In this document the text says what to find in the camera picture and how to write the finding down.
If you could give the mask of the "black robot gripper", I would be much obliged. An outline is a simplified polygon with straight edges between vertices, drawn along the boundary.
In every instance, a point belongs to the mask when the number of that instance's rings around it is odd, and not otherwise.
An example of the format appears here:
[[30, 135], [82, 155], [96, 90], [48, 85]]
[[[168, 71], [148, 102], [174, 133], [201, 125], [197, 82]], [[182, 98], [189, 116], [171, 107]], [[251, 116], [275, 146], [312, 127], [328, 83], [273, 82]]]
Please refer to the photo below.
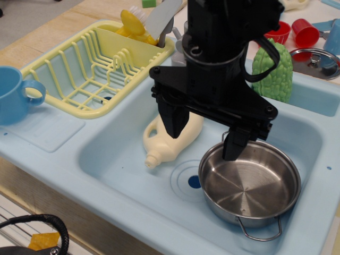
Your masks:
[[248, 83], [264, 79], [277, 67], [278, 51], [265, 37], [256, 42], [274, 61], [272, 67], [257, 75], [245, 70], [245, 49], [234, 58], [213, 63], [198, 46], [189, 44], [183, 50], [185, 67], [155, 66], [150, 70], [155, 82], [152, 96], [172, 138], [179, 137], [189, 112], [193, 112], [230, 127], [223, 145], [225, 161], [237, 160], [249, 140], [267, 139], [278, 110]]

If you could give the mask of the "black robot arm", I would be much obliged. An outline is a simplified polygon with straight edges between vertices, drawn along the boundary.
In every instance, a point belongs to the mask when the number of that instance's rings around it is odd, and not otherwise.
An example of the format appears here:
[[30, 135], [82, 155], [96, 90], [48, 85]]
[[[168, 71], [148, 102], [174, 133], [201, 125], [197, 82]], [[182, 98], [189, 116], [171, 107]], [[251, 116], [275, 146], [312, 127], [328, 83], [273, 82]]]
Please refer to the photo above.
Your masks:
[[188, 30], [182, 39], [186, 65], [155, 66], [152, 95], [167, 133], [177, 138], [190, 113], [229, 127], [223, 159], [236, 160], [249, 141], [266, 139], [277, 109], [250, 88], [269, 71], [245, 70], [249, 42], [280, 60], [265, 34], [279, 28], [280, 1], [189, 1]]

